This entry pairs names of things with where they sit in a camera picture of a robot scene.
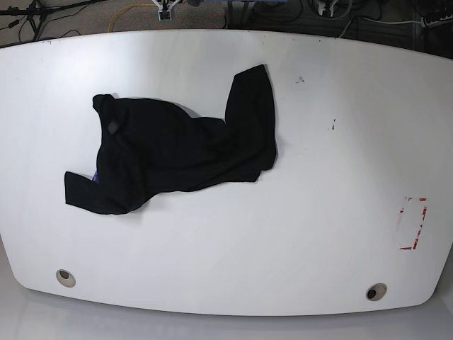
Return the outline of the black T-shirt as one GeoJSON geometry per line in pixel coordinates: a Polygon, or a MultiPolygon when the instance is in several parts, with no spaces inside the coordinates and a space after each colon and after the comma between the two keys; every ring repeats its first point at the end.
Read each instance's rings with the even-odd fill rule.
{"type": "Polygon", "coordinates": [[[65,202],[124,215],[160,193],[253,183],[277,159],[275,102],[267,70],[235,75],[223,118],[192,117],[174,103],[98,94],[101,145],[93,178],[64,176],[65,202]]]}

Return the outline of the white power strip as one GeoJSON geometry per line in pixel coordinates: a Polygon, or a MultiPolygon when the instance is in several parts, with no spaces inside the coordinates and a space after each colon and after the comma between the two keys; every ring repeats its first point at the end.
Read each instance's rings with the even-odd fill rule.
{"type": "Polygon", "coordinates": [[[424,16],[421,23],[424,28],[434,28],[452,23],[452,7],[446,7],[424,16]]]}

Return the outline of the black tripod stand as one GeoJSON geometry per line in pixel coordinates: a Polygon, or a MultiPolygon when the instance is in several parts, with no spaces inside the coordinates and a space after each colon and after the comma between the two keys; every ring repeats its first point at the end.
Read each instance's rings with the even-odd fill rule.
{"type": "Polygon", "coordinates": [[[1,10],[1,16],[24,16],[25,21],[30,24],[33,31],[33,38],[31,41],[36,42],[44,30],[44,25],[48,16],[70,9],[86,8],[87,6],[101,2],[103,2],[103,0],[81,1],[61,6],[46,6],[41,1],[31,1],[25,9],[10,6],[7,9],[1,10]]]}

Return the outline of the red tape rectangle marking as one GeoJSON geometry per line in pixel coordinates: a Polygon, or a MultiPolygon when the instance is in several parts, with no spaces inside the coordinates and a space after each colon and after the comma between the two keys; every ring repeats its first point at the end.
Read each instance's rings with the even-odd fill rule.
{"type": "Polygon", "coordinates": [[[396,226],[396,246],[399,251],[416,249],[427,209],[427,198],[404,198],[396,226]]]}

